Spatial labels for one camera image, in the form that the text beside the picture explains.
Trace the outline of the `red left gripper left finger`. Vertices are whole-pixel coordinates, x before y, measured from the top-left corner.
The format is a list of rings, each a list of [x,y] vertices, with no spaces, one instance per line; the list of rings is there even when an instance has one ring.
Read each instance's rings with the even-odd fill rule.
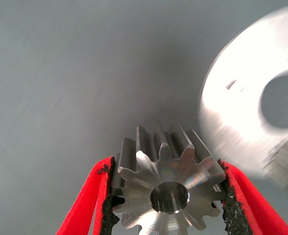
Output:
[[[90,171],[63,223],[58,235],[87,235],[91,223],[94,235],[110,235],[119,218],[113,214],[111,180],[115,158],[108,157]]]

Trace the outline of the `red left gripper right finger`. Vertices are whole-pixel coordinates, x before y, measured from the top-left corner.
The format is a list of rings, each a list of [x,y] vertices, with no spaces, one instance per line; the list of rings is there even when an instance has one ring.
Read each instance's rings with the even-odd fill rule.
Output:
[[[232,164],[218,160],[226,173],[222,187],[225,231],[229,235],[288,235],[288,224],[249,178]]]

